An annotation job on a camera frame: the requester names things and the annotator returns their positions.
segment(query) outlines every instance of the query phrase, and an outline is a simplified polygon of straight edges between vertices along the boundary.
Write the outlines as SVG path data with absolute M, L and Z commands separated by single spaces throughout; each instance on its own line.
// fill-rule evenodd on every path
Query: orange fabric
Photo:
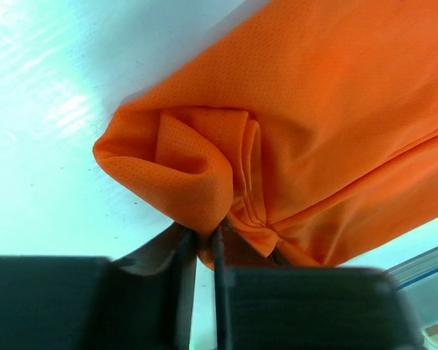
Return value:
M 94 154 L 204 237 L 228 215 L 265 256 L 343 263 L 438 217 L 438 0 L 272 1 Z

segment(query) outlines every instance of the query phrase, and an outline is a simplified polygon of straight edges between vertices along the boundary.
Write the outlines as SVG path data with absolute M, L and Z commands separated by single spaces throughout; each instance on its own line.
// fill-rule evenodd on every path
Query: white surface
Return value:
M 167 227 L 99 169 L 91 147 L 124 100 L 264 2 L 0 0 L 0 254 L 117 258 Z M 416 251 L 426 250 L 438 227 L 416 237 Z M 379 251 L 357 263 L 395 260 Z M 208 350 L 212 273 L 200 265 L 197 276 L 193 342 Z

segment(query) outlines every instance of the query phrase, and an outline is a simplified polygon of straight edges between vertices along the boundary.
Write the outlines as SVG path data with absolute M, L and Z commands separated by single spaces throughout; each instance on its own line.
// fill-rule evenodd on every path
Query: orange shirt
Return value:
M 438 0 L 274 0 L 116 111 L 99 165 L 200 235 L 338 265 L 438 217 Z

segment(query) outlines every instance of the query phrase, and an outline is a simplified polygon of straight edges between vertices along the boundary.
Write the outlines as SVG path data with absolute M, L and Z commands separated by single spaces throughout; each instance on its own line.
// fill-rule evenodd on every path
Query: orange cloth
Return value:
M 94 154 L 207 236 L 337 265 L 438 217 L 438 0 L 275 0 L 116 111 Z

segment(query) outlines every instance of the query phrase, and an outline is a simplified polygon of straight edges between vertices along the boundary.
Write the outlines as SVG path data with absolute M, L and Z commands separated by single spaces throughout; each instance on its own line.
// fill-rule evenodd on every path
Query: blue strip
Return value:
M 419 275 L 418 277 L 415 277 L 415 278 L 411 279 L 410 281 L 404 282 L 403 284 L 401 284 L 399 286 L 398 289 L 405 288 L 405 287 L 407 287 L 407 286 L 409 286 L 411 284 L 414 284 L 415 282 L 420 281 L 421 279 L 424 279 L 424 278 L 426 278 L 428 276 L 434 275 L 435 273 L 438 273 L 438 267 L 434 268 L 433 270 L 430 270 L 429 272 L 425 272 L 424 274 Z

